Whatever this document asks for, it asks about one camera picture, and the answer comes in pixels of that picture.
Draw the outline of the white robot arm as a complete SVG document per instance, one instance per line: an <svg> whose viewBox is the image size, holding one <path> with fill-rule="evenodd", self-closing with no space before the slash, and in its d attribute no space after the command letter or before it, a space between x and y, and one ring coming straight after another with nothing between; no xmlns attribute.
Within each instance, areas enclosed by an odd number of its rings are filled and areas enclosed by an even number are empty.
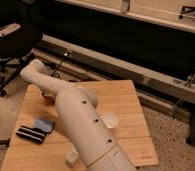
<svg viewBox="0 0 195 171"><path fill-rule="evenodd" d="M136 171L136 168L98 115L97 97L77 83L45 74L45 64L32 60L21 77L55 96L55 110L87 171Z"/></svg>

